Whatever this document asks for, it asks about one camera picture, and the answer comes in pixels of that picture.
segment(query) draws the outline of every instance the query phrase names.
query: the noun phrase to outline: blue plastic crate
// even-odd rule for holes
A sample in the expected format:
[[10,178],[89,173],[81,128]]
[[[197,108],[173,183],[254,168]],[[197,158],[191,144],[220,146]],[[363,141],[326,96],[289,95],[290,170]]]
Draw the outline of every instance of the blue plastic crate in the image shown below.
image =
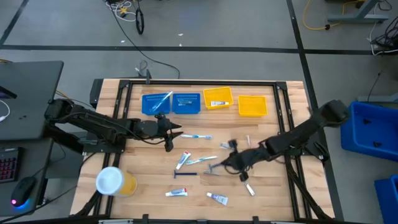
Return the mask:
[[170,113],[170,97],[167,97],[167,99],[155,111],[151,111],[152,107],[162,100],[165,95],[167,95],[167,93],[143,95],[142,113],[146,115],[155,115],[160,112],[163,112],[164,114]]
[[341,126],[343,149],[398,162],[398,110],[352,102]]
[[384,224],[398,223],[398,175],[374,182]]
[[[183,101],[192,103],[178,105]],[[173,94],[173,112],[176,114],[197,114],[200,112],[200,94],[199,93],[174,93]]]

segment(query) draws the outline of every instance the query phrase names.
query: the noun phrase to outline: concrete floor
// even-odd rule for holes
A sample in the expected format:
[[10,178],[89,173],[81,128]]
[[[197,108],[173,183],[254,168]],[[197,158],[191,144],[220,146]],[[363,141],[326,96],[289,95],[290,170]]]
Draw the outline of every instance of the concrete floor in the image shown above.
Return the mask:
[[[21,2],[0,1],[0,32],[6,30]],[[306,2],[293,1],[304,49],[369,50],[367,37],[372,24],[344,24],[329,31],[307,30],[301,22]],[[390,2],[393,10],[380,13],[394,18],[398,3]],[[121,21],[138,46],[178,47],[181,44],[183,47],[293,50],[289,53],[146,52],[156,60],[178,67],[181,78],[306,80],[295,51],[298,46],[286,1],[143,0],[141,6],[146,19],[142,36],[137,34],[134,23]],[[337,2],[313,1],[307,23],[323,26],[326,14],[341,12],[341,6],[342,3]],[[388,23],[378,25],[374,36],[382,34]],[[29,0],[3,47],[11,45],[55,46],[54,50],[0,50],[0,58],[15,62],[64,61],[58,89],[84,102],[88,102],[88,86],[93,79],[136,76],[134,68],[144,59],[137,51],[60,50],[59,46],[130,46],[100,0]],[[348,105],[357,96],[367,95],[381,70],[383,74],[373,95],[392,94],[398,89],[397,56],[307,54],[306,57],[319,105],[332,99],[341,99]],[[154,78],[177,77],[175,70],[162,65],[149,63],[149,69]],[[78,131],[72,126],[63,128]],[[382,223],[373,182],[397,174],[398,164],[342,150],[340,130],[326,129],[325,132],[333,168],[331,178],[336,182],[336,191],[331,192],[333,203],[340,201],[342,211],[336,211],[336,215],[351,222]],[[77,178],[70,177],[51,180],[46,195],[56,197],[76,182]],[[70,192],[50,206],[18,220],[66,217],[72,200],[73,192]]]

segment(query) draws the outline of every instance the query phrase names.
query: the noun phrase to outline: blue plastic basket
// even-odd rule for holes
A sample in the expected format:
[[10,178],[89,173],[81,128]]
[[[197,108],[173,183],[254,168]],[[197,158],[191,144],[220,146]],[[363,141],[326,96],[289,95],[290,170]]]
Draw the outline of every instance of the blue plastic basket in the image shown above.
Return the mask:
[[174,93],[173,94],[173,112],[176,114],[197,114],[200,112],[200,94],[199,93]]
[[167,99],[155,111],[151,111],[152,107],[162,100],[165,95],[167,95],[167,93],[143,95],[142,113],[146,115],[155,115],[160,112],[163,112],[164,114],[170,113],[170,97],[167,97]]
[[384,224],[396,224],[398,220],[398,175],[374,182]]
[[398,162],[398,110],[352,102],[341,126],[343,149]]

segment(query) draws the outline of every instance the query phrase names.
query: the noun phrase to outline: yellow plastic basket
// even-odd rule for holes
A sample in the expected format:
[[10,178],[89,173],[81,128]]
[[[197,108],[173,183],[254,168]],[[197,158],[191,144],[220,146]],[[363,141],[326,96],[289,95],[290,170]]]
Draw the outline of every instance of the yellow plastic basket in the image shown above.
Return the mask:
[[[232,98],[232,91],[231,88],[228,86],[203,90],[203,96],[205,97],[206,107],[209,110],[227,108],[234,104],[234,99]],[[224,101],[228,102],[228,104],[212,106],[211,105],[212,101]]]
[[239,115],[260,117],[267,115],[265,96],[239,96]]

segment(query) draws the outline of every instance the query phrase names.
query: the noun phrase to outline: white toothbrush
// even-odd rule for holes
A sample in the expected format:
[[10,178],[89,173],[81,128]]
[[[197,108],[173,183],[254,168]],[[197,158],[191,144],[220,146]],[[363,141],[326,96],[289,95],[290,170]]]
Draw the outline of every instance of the white toothbrush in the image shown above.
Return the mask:
[[190,160],[190,161],[187,161],[187,165],[192,165],[192,164],[195,164],[197,162],[203,162],[203,161],[206,161],[206,160],[209,160],[209,159],[216,159],[216,158],[217,158],[217,156],[209,156],[209,157],[203,157],[203,158],[200,158],[200,159],[197,159],[197,160]]

